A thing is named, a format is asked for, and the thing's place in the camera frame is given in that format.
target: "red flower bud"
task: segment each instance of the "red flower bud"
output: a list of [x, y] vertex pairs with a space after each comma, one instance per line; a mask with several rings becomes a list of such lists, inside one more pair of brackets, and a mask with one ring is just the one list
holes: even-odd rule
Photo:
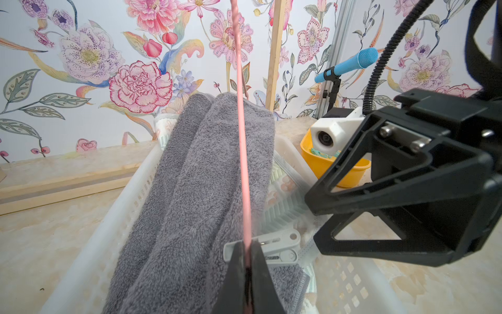
[[173, 32], [165, 33], [162, 35], [162, 40], [170, 45], [176, 44], [178, 41], [178, 35]]
[[153, 39], [150, 39], [143, 45], [143, 49], [146, 51], [147, 55], [149, 57], [154, 57], [157, 58], [160, 56], [160, 53], [162, 52], [162, 46], [154, 41]]

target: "gray towel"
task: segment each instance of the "gray towel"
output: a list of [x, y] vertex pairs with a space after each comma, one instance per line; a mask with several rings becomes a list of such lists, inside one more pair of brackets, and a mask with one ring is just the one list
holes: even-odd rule
[[[223, 245], [242, 238], [236, 103], [235, 94], [216, 98], [191, 142], [177, 178], [158, 171], [157, 184], [176, 181], [172, 194], [159, 195], [164, 200], [152, 205], [163, 207], [152, 210], [158, 213], [156, 217], [162, 220], [162, 226], [148, 260], [135, 264], [141, 271], [133, 279], [127, 296], [119, 298], [123, 299], [121, 304], [118, 300], [108, 306], [109, 296], [106, 313], [107, 309], [117, 308], [119, 313], [211, 311], [227, 269], [222, 258]], [[274, 121], [269, 111], [247, 101], [244, 111], [253, 220], [257, 222], [265, 204], [272, 166]], [[173, 131], [168, 148], [175, 149], [175, 136]], [[171, 160], [163, 157], [162, 162], [170, 168]], [[143, 254], [142, 250], [131, 252]], [[121, 281], [119, 277], [129, 276], [130, 271], [117, 270], [113, 279]], [[298, 266], [274, 268], [271, 275], [287, 312], [298, 313], [308, 277]], [[112, 282], [110, 294], [117, 286]]]
[[120, 252], [103, 313], [118, 313], [129, 288], [148, 260], [190, 144], [213, 101], [214, 97], [197, 93], [188, 99], [183, 108], [169, 145], [162, 154], [150, 193]]

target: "blue microphone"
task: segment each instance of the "blue microphone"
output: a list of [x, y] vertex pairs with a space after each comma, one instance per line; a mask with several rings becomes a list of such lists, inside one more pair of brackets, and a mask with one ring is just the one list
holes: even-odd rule
[[[330, 76], [331, 71], [334, 71], [335, 75], [340, 76], [344, 73], [351, 72], [353, 70], [366, 69], [370, 65], [374, 64], [377, 61], [377, 59], [378, 59], [378, 51], [375, 48], [362, 49], [355, 56], [348, 59], [347, 61], [344, 61], [340, 64], [335, 65], [334, 67], [325, 70], [326, 76]], [[316, 83], [321, 83], [324, 81], [325, 81], [324, 72], [318, 74], [315, 77]]]

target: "pink cord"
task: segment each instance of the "pink cord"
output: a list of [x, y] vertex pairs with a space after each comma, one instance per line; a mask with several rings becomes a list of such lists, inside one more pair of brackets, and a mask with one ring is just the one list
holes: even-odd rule
[[237, 0], [230, 0], [232, 6], [232, 27], [237, 58], [237, 116], [239, 122], [240, 180], [242, 182], [242, 223], [246, 267], [251, 266], [251, 200], [249, 196], [249, 174], [247, 172], [246, 130], [244, 126], [244, 101], [242, 99], [242, 63], [240, 52], [239, 8]]

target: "metal screw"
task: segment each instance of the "metal screw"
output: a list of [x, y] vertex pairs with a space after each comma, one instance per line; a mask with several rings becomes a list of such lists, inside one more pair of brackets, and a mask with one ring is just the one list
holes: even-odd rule
[[481, 131], [481, 136], [483, 136], [484, 138], [490, 137], [493, 134], [495, 134], [495, 132], [492, 130], [485, 129], [485, 130]]
[[391, 126], [383, 126], [379, 130], [379, 134], [381, 137], [386, 138], [392, 135], [392, 132], [395, 128]]
[[425, 145], [426, 143], [424, 143], [422, 140], [415, 140], [411, 142], [410, 149], [412, 152], [418, 153]]

